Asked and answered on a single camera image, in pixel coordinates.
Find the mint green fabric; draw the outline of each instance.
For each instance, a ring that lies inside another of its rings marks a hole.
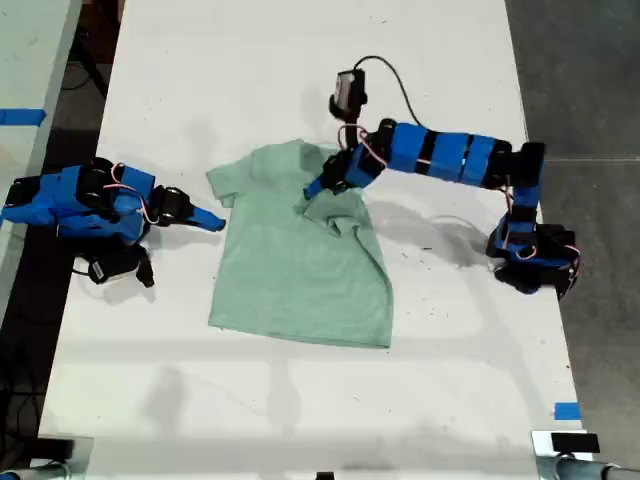
[[[231,207],[209,325],[310,343],[388,347],[393,294],[357,191],[302,189],[332,152],[295,140],[211,170]]]

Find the gray floor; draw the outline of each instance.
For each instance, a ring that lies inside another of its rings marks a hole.
[[[603,459],[640,467],[640,1],[507,3],[545,220],[583,251],[561,309],[584,423]],[[102,107],[92,84],[63,92],[54,125],[98,129]]]

